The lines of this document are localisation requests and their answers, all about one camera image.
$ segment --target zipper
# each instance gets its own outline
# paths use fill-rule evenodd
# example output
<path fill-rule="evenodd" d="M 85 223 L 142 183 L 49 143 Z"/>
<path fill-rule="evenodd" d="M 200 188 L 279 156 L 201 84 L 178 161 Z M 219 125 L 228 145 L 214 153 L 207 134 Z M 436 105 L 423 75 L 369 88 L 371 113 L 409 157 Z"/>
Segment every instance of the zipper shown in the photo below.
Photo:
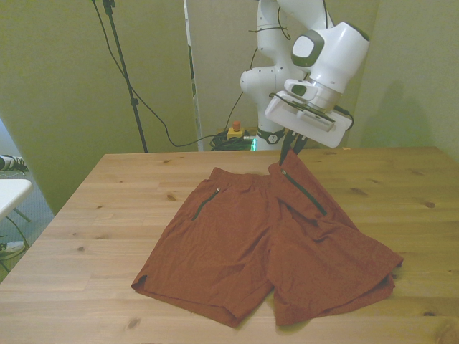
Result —
<path fill-rule="evenodd" d="M 311 202 L 314 203 L 314 205 L 317 207 L 317 209 L 322 213 L 322 215 L 327 215 L 327 212 L 326 210 L 322 207 L 322 205 L 314 198 L 313 195 L 311 195 L 310 193 L 308 193 L 308 191 L 303 188 L 299 182 L 297 182 L 295 179 L 292 178 L 291 175 L 289 175 L 287 172 L 285 172 L 283 169 L 280 169 L 282 171 L 282 174 L 287 177 L 287 179 L 294 185 L 296 186 L 303 194 L 305 194 L 306 197 L 308 197 Z"/>
<path fill-rule="evenodd" d="M 205 201 L 203 201 L 201 203 L 201 205 L 199 206 L 198 210 L 196 211 L 195 215 L 193 216 L 193 219 L 191 219 L 192 221 L 196 220 L 196 218 L 198 217 L 199 213 L 201 212 L 202 210 L 202 207 L 205 206 L 205 204 L 208 202 L 208 201 L 211 201 L 218 193 L 220 192 L 220 188 L 218 188 L 217 190 L 215 190 L 215 192 L 208 198 L 206 199 Z"/>

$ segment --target table surface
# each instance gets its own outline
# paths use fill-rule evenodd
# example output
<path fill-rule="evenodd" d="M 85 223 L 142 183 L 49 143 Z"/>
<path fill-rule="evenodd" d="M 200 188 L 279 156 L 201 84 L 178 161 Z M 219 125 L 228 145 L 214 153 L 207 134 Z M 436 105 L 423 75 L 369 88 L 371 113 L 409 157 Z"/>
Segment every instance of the table surface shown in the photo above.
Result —
<path fill-rule="evenodd" d="M 106 155 L 0 285 L 0 343 L 459 343 L 459 165 L 436 148 L 304 150 L 359 229 L 404 258 L 388 299 L 276 327 L 269 295 L 237 329 L 131 283 L 214 167 L 278 152 Z"/>
<path fill-rule="evenodd" d="M 32 192 L 27 179 L 0 179 L 0 220 L 16 208 Z"/>

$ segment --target table leg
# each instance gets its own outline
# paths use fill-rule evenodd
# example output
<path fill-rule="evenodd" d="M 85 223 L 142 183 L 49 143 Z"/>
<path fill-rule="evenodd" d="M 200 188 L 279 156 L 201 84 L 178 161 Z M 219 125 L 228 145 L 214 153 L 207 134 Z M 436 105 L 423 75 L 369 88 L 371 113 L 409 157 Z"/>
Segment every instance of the table leg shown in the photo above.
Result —
<path fill-rule="evenodd" d="M 2 267 L 6 270 L 6 272 L 10 273 L 9 269 L 6 267 L 5 264 L 3 264 L 3 262 L 0 260 L 0 264 L 2 265 Z"/>
<path fill-rule="evenodd" d="M 29 243 L 27 242 L 26 237 L 22 234 L 21 229 L 19 229 L 17 224 L 13 220 L 11 220 L 8 216 L 6 216 L 6 218 L 16 227 L 17 231 L 19 232 L 19 234 L 21 234 L 21 237 L 24 240 L 24 243 L 26 245 L 26 249 L 29 249 L 30 248 Z"/>
<path fill-rule="evenodd" d="M 27 222 L 32 222 L 31 219 L 29 219 L 27 216 L 24 215 L 24 213 L 22 211 L 20 211 L 18 208 L 14 208 L 13 209 L 15 212 L 17 212 L 24 220 L 26 220 Z"/>

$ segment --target wall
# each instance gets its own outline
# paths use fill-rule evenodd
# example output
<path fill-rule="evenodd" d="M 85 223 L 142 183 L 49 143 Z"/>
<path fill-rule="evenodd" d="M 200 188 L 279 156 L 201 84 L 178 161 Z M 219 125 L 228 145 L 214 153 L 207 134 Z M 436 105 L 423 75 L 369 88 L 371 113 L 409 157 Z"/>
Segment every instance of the wall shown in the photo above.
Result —
<path fill-rule="evenodd" d="M 351 22 L 372 35 L 379 0 L 327 0 L 328 11 L 335 23 Z M 257 46 L 257 1 L 192 0 L 188 1 L 191 47 L 194 60 L 199 114 L 203 135 L 211 135 L 224 127 L 236 99 L 241 93 L 240 76 L 249 68 Z M 305 31 L 294 19 L 287 18 L 291 44 Z M 259 52 L 255 66 L 272 62 Z M 354 111 L 363 68 L 349 83 L 340 101 Z M 232 115 L 245 127 L 257 126 L 255 104 L 245 95 Z"/>
<path fill-rule="evenodd" d="M 456 0 L 381 0 L 350 145 L 435 145 L 459 161 L 458 22 Z"/>
<path fill-rule="evenodd" d="M 196 140 L 183 0 L 118 0 L 113 11 L 132 85 L 173 140 Z M 0 116 L 53 212 L 103 154 L 143 151 L 91 1 L 0 1 L 0 46 Z M 176 150 L 139 111 L 149 150 Z"/>
<path fill-rule="evenodd" d="M 21 156 L 8 130 L 0 119 L 0 155 Z"/>

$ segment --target red shorts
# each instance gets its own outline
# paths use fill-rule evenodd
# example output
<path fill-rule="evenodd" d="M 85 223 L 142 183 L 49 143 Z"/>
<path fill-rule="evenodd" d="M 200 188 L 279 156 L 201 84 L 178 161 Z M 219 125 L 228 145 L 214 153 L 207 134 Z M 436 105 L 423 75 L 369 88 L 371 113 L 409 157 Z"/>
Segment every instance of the red shorts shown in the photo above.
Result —
<path fill-rule="evenodd" d="M 277 325 L 388 297 L 403 258 L 362 234 L 290 151 L 269 176 L 215 168 L 189 195 L 132 284 L 236 327 L 274 288 Z"/>

